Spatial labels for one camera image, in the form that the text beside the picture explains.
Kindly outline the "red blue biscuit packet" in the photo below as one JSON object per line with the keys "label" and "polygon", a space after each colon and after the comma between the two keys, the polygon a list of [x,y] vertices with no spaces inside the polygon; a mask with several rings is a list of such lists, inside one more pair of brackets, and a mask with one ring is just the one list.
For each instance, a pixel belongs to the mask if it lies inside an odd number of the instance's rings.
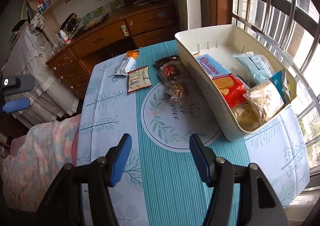
{"label": "red blue biscuit packet", "polygon": [[196,57],[196,60],[209,75],[231,109],[247,102],[244,97],[247,91],[244,83],[211,55],[200,55]]}

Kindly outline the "Lipo cream biscuit packet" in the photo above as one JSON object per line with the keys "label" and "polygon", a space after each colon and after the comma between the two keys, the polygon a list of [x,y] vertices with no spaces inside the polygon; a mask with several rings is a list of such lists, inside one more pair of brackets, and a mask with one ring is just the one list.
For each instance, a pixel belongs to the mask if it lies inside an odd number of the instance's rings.
{"label": "Lipo cream biscuit packet", "polygon": [[128,90],[127,93],[134,92],[142,88],[152,86],[148,66],[139,67],[128,72]]}

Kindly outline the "clear bag puffed rice cake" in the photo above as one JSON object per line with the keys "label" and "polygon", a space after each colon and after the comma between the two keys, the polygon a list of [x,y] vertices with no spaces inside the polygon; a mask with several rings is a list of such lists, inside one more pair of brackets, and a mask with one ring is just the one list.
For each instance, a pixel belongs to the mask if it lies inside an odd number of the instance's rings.
{"label": "clear bag puffed rice cake", "polygon": [[284,105],[276,86],[270,80],[246,91],[245,99],[257,115],[259,124],[268,122]]}

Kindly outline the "large light blue snack bag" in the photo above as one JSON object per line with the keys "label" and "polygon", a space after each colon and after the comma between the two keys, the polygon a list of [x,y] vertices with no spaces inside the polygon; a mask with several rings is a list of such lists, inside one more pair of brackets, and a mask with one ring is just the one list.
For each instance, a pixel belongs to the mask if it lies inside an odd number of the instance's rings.
{"label": "large light blue snack bag", "polygon": [[233,58],[245,68],[255,84],[260,84],[264,80],[269,80],[275,74],[270,62],[262,54],[255,55],[250,51],[241,54],[233,54]]}

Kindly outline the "blue white rice cracker packet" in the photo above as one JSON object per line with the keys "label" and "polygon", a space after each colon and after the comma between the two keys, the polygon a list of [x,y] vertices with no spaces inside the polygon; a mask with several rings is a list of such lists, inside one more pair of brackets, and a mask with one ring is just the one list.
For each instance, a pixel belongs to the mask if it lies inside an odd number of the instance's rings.
{"label": "blue white rice cracker packet", "polygon": [[278,90],[278,92],[279,92],[279,94],[281,96],[281,99],[283,100],[284,104],[291,103],[290,90],[289,90],[289,85],[287,83],[285,69],[282,69],[281,71],[278,71],[277,73],[275,73],[270,78],[270,81],[277,88],[277,90]]}

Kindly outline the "clear bag yellow crackers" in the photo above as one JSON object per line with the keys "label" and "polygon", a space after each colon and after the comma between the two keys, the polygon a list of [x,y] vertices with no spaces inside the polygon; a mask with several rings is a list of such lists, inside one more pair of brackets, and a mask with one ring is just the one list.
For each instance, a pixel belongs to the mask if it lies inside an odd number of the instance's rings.
{"label": "clear bag yellow crackers", "polygon": [[240,127],[245,131],[254,131],[263,125],[257,109],[249,103],[235,106],[231,111]]}

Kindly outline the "pastel floral blanket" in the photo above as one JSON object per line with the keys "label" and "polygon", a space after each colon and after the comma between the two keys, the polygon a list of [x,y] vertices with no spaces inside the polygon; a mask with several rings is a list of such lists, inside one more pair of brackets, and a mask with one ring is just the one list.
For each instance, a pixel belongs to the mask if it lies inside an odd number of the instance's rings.
{"label": "pastel floral blanket", "polygon": [[3,196],[9,208],[34,212],[66,163],[75,164],[81,116],[33,126],[17,152],[3,161]]}

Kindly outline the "blue patterned tablecloth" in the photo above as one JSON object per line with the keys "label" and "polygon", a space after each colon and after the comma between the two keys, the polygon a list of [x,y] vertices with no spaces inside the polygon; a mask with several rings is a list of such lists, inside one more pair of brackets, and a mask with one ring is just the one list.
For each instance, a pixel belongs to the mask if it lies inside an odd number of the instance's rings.
{"label": "blue patterned tablecloth", "polygon": [[136,66],[148,67],[151,86],[131,93],[127,78],[115,75],[124,55],[97,64],[91,73],[76,163],[91,163],[117,145],[123,134],[131,135],[123,175],[110,189],[118,223],[202,224],[212,189],[201,181],[189,151],[193,133],[232,164],[259,165],[282,206],[288,206],[310,180],[308,154],[292,108],[253,135],[228,141],[196,85],[187,103],[170,103],[154,62],[177,52],[174,41],[141,48]]}

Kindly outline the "wooden desk with drawers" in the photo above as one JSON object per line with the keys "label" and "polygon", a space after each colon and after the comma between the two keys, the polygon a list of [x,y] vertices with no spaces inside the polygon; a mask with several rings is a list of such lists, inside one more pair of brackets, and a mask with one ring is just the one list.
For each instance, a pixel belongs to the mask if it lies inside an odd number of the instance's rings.
{"label": "wooden desk with drawers", "polygon": [[59,82],[83,99],[96,64],[130,50],[173,40],[176,32],[178,17],[171,2],[127,6],[110,12],[102,23],[73,38],[46,65]]}

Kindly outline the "white red bottle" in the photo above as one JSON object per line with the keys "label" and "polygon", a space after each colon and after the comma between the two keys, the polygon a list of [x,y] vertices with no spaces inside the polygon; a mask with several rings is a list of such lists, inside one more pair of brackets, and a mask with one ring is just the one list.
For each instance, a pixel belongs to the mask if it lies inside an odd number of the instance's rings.
{"label": "white red bottle", "polygon": [[68,35],[63,30],[60,30],[59,34],[60,34],[60,37],[64,41],[65,44],[69,44],[71,42],[70,38],[68,37]]}

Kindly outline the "red label nut packet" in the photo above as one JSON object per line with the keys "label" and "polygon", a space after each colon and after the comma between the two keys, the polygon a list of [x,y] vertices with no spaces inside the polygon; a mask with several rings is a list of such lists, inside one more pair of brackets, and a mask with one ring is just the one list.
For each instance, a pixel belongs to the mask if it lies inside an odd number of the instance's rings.
{"label": "red label nut packet", "polygon": [[170,96],[170,103],[182,104],[189,101],[185,84],[187,72],[179,62],[165,63],[159,68],[158,75],[165,86],[165,92]]}

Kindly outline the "white plastic storage bin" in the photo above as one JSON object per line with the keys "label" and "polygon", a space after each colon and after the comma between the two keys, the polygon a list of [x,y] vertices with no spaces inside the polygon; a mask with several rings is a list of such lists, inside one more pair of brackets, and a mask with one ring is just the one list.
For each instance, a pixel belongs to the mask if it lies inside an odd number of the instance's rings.
{"label": "white plastic storage bin", "polygon": [[264,55],[276,71],[284,65],[236,25],[181,31],[175,34],[175,40],[181,61],[200,88],[227,140],[237,141],[251,134],[240,127],[232,113],[244,95],[244,84],[235,74],[248,76],[232,54],[252,50]]}

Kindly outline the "orange white snack bar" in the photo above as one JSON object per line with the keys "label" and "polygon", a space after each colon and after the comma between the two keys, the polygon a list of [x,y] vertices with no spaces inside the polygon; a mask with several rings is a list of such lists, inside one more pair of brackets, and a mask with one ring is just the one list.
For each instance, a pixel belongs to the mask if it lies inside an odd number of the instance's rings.
{"label": "orange white snack bar", "polygon": [[139,55],[138,50],[128,51],[124,60],[121,62],[121,65],[118,67],[116,72],[114,73],[116,76],[126,76],[127,73],[134,66],[135,61]]}

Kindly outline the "dark red snowflake packet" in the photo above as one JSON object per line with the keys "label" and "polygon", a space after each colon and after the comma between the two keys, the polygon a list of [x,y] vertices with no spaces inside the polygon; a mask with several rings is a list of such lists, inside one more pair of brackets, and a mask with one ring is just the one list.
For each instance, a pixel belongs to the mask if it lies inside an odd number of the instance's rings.
{"label": "dark red snowflake packet", "polygon": [[159,60],[155,61],[155,66],[157,66],[157,68],[159,69],[160,67],[164,66],[165,64],[171,62],[171,61],[176,61],[176,60],[180,60],[180,57],[178,55],[172,55],[169,57],[164,57],[161,58]]}

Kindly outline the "metal window grille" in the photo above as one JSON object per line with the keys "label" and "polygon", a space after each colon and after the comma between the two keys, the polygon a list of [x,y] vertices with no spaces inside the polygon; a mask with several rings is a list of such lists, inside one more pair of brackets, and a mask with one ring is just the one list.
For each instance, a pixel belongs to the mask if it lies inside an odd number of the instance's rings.
{"label": "metal window grille", "polygon": [[319,10],[314,0],[233,0],[233,23],[256,38],[297,83],[292,108],[308,153],[310,182],[319,189]]}

